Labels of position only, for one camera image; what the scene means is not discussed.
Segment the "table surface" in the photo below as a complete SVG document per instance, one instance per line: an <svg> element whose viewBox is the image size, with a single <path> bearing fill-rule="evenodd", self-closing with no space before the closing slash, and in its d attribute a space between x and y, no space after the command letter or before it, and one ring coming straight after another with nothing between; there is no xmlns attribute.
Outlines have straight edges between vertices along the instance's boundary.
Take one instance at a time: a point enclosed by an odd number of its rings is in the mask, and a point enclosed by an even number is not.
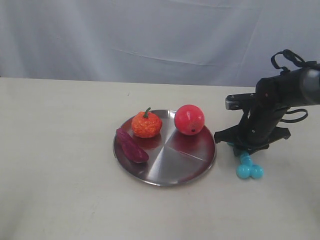
<svg viewBox="0 0 320 240"><path fill-rule="evenodd" d="M0 78L0 239L318 240L320 107L291 138L257 152L259 180L241 180L231 148L197 181L140 182L113 154L137 112L202 108L212 133L238 124L225 97L253 88Z"/></svg>

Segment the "wall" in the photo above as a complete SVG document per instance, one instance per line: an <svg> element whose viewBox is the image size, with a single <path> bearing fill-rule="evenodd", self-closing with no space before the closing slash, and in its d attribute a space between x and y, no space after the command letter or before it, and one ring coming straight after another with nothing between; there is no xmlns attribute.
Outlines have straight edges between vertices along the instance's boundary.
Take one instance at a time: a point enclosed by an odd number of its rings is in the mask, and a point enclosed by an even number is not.
<svg viewBox="0 0 320 240"><path fill-rule="evenodd" d="M318 0L0 0L0 75L254 86L283 49L320 62L319 16Z"/></svg>

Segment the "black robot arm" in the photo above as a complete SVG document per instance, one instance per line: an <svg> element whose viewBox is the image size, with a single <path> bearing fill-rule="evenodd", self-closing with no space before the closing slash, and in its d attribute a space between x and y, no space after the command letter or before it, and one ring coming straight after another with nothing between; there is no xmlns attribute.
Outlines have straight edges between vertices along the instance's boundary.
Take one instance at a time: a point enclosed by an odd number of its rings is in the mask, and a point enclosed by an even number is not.
<svg viewBox="0 0 320 240"><path fill-rule="evenodd" d="M299 69L290 71L278 66L275 57L282 54ZM288 139L288 128L278 127L279 122L297 123L308 116L305 109L289 111L292 107L320 104L320 64L304 61L294 52L286 49L271 58L276 69L282 69L278 76L262 78L256 85L255 93L229 95L225 99L226 109L242 110L243 115L233 127L214 134L216 143L233 144L234 154L246 151L250 155L268 149L271 143ZM285 114L304 112L298 119L283 119Z"/></svg>

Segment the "stainless steel plate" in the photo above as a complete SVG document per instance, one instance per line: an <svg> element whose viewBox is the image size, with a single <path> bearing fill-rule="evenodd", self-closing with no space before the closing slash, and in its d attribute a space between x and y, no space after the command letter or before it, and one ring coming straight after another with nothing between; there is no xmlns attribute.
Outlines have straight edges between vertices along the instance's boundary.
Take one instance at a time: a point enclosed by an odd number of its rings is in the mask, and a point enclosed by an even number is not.
<svg viewBox="0 0 320 240"><path fill-rule="evenodd" d="M160 134L154 138L134 136L131 129L133 117L121 126L148 153L148 162L138 164L129 161L114 138L113 152L120 165L137 179L157 186L188 183L208 171L216 158L216 143L208 128L205 126L200 133L186 136L175 127L175 111L152 112L163 122Z"/></svg>

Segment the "white curtain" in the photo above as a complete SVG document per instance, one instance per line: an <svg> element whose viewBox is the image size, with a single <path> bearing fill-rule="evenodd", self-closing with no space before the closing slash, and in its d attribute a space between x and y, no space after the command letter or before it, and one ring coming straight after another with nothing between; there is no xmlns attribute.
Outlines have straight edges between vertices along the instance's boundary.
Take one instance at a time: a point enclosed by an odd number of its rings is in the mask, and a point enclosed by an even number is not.
<svg viewBox="0 0 320 240"><path fill-rule="evenodd" d="M319 20L319 0L0 0L0 76L255 86L278 51L320 62Z"/></svg>

